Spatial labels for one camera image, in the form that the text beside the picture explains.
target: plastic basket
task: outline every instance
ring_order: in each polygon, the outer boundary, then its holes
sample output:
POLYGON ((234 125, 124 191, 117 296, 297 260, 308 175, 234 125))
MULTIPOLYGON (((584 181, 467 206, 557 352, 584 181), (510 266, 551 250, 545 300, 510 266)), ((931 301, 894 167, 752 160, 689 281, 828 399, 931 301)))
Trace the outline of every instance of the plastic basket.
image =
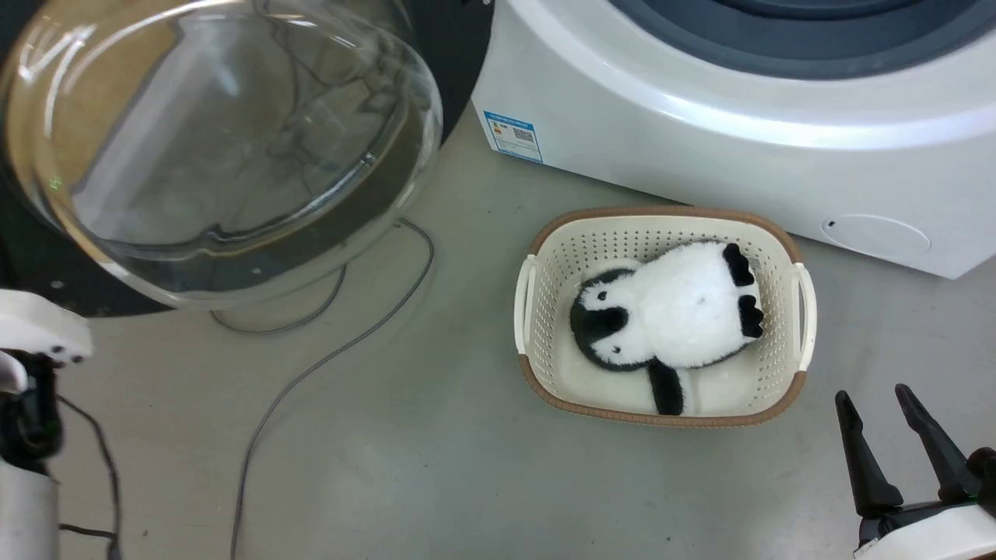
MULTIPOLYGON (((583 210, 551 222, 519 272, 514 332, 526 380, 544 401, 571 413, 654 425, 716 427, 760 423, 799 395, 816 344, 816 292, 799 248, 773 223, 742 212, 685 206, 583 210), (585 272, 614 258, 648 261, 681 243, 736 242, 750 259, 765 311, 764 336, 733 358, 689 370, 700 416, 620 410, 610 392, 581 395, 578 376, 608 373, 584 359, 569 322, 585 272)), ((620 378, 613 383, 622 383, 620 378)))

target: sticker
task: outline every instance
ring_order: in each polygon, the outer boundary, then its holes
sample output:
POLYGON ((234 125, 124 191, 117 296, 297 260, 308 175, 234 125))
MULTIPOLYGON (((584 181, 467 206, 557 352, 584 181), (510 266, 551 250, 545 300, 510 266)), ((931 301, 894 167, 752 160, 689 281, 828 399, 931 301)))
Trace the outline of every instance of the sticker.
POLYGON ((536 140, 536 129, 531 124, 487 111, 484 112, 484 119, 488 122, 498 151, 529 161, 543 162, 540 143, 536 140))

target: penguin foot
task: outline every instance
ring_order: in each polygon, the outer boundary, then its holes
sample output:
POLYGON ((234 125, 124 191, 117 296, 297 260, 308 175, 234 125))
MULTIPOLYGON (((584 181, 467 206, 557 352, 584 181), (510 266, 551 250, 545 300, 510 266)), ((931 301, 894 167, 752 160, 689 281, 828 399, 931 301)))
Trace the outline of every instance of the penguin foot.
POLYGON ((754 275, 750 273, 750 261, 740 252, 740 246, 730 243, 723 249, 723 260, 730 268, 730 276, 733 277, 733 285, 738 288, 750 286, 754 283, 754 275))
POLYGON ((678 417, 685 409, 685 393, 681 388, 678 372, 657 360, 651 360, 646 367, 650 377, 650 389, 657 412, 678 417))
POLYGON ((757 298, 754 296, 740 296, 737 302, 740 307, 740 330, 745 337, 759 339, 764 334, 761 322, 764 321, 764 312, 757 308, 757 298))

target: transparent glass bowl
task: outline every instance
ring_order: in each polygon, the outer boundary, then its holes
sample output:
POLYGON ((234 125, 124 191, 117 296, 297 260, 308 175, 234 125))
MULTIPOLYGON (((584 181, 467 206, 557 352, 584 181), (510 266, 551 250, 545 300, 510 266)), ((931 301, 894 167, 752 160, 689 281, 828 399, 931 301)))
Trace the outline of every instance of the transparent glass bowl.
POLYGON ((0 78, 24 194, 174 307, 334 272, 404 211, 441 133, 406 15, 356 4, 49 2, 0 78))

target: brown basket rim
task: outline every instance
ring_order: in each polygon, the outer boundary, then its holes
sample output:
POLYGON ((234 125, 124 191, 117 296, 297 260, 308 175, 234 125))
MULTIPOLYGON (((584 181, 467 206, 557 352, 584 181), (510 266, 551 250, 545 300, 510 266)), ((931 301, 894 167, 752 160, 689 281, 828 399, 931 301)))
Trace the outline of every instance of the brown basket rim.
MULTIPOLYGON (((534 255, 539 254, 540 248, 543 246, 543 243, 546 242, 547 238, 550 237, 550 234, 567 223, 588 218, 620 216, 687 216, 742 221, 756 225, 774 235, 775 238, 782 244, 782 247, 785 248, 785 252, 788 253, 792 262, 798 263, 803 260, 802 252, 799 250, 799 246, 796 244, 795 240, 792 239, 792 237, 790 237, 784 229, 778 227, 773 222, 762 218, 761 216, 733 210, 670 205, 595 208, 591 210, 576 210, 568 212, 555 218, 547 224, 542 231, 540 231, 539 235, 536 236, 536 239, 533 240, 530 251, 534 255)), ((605 420, 617 420, 671 427, 735 427, 754 425, 768 421, 783 413, 796 400, 799 393, 802 391, 803 384, 806 382, 807 375, 806 371, 796 372, 796 374, 792 377, 792 383, 789 385, 789 389, 785 392, 785 395, 783 395, 770 407, 767 407, 763 411, 753 415, 739 417, 668 417, 599 409, 596 407, 578 405, 576 403, 564 401, 563 399, 559 399, 551 395, 550 392, 548 392, 540 384, 540 381, 536 379, 536 372, 533 371, 533 367, 529 363, 528 356, 520 354, 519 365, 522 368, 522 374, 526 378, 526 382, 529 384, 529 387, 531 387, 541 399, 546 401, 547 404, 562 411, 605 420)))

